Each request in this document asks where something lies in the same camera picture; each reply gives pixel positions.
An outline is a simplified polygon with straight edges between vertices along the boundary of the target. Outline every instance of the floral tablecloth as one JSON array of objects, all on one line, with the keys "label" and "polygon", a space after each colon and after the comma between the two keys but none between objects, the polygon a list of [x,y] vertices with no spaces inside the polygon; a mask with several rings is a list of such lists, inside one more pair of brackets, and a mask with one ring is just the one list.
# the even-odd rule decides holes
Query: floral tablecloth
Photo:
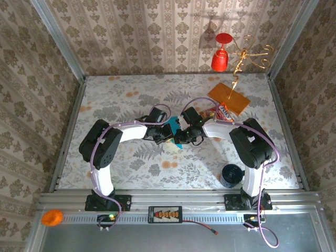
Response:
[{"label": "floral tablecloth", "polygon": [[[251,100],[249,106],[233,117],[236,122],[255,118],[280,151],[280,162],[265,173],[265,188],[298,188],[293,164],[266,76],[240,75],[236,91]],[[110,123],[126,122],[148,114],[158,103],[170,106],[174,116],[193,98],[206,96],[219,82],[230,86],[231,74],[99,76],[86,78],[86,90],[69,153],[58,188],[91,188],[89,164],[78,147],[98,119]],[[197,111],[212,107],[199,100]],[[229,140],[205,139],[200,146],[132,140],[119,145],[111,164],[111,177],[118,189],[143,188],[223,188],[219,182],[222,168],[234,163],[244,169]]]}]

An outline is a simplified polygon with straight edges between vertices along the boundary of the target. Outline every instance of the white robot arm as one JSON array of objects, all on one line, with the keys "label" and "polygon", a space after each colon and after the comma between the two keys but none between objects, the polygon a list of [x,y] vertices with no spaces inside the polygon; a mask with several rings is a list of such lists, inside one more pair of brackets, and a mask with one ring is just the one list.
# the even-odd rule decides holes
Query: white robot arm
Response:
[{"label": "white robot arm", "polygon": [[[163,111],[154,108],[149,116],[144,117],[144,121],[142,120],[144,118],[139,119],[145,125],[120,124],[120,126],[108,131],[103,138],[104,142],[99,143],[97,151],[94,154],[93,164],[96,169],[92,175],[96,181],[96,192],[100,192],[103,196],[111,196],[114,193],[110,175],[110,163],[120,142],[132,139],[152,138],[157,144],[160,144],[173,137],[176,144],[192,143],[195,145],[195,142],[200,137],[202,138],[201,142],[204,138],[211,137],[221,139],[231,138],[240,159],[247,166],[245,169],[244,184],[241,188],[241,197],[244,198],[242,201],[247,208],[252,208],[256,203],[256,196],[259,193],[261,180],[261,169],[259,167],[266,160],[270,159],[272,154],[271,146],[258,137],[258,135],[235,126],[234,123],[223,125],[212,118],[203,119],[193,107],[183,111],[178,117],[181,129],[177,130],[175,134],[172,133],[169,124],[150,125],[151,122],[162,121],[164,114]],[[255,119],[248,119],[244,124],[257,130],[270,140]],[[107,122],[98,120],[81,143],[79,151],[85,161],[90,161],[93,146],[96,144],[102,131],[108,126]]]}]

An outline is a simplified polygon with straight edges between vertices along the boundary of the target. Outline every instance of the floral wallpaper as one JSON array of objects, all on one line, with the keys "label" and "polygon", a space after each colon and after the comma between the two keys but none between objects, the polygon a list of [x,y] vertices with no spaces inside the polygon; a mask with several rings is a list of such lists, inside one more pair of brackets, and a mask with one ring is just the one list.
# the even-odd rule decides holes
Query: floral wallpaper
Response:
[{"label": "floral wallpaper", "polygon": [[[215,36],[243,36],[275,53],[303,0],[47,0],[83,72],[89,76],[211,71]],[[232,43],[228,46],[236,50]],[[233,70],[231,57],[228,70]],[[248,64],[246,70],[261,68]]]},{"label": "floral wallpaper", "polygon": [[29,1],[0,1],[0,251],[22,251],[79,83]]},{"label": "floral wallpaper", "polygon": [[336,2],[319,1],[276,77],[309,186],[336,237]]}]

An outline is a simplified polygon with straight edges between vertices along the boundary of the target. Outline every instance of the orange sponge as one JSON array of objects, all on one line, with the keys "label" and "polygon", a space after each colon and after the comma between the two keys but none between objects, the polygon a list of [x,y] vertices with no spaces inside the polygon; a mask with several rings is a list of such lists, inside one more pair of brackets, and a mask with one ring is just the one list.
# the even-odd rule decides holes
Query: orange sponge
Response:
[{"label": "orange sponge", "polygon": [[58,209],[53,209],[46,212],[43,215],[41,223],[48,227],[53,227],[60,224],[62,220],[63,220],[63,213]]}]

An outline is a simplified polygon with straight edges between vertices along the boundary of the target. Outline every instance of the candy bar wrapper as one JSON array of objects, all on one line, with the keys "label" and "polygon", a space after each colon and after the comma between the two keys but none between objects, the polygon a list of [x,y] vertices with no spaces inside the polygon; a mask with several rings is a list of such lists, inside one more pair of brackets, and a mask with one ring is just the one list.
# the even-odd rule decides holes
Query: candy bar wrapper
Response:
[{"label": "candy bar wrapper", "polygon": [[[215,112],[216,112],[216,107],[213,107],[213,108],[202,111],[200,114],[203,118],[214,117]],[[225,103],[221,103],[219,105],[218,113],[217,113],[217,119],[228,121],[228,122],[234,122],[234,120],[231,117]]]}]

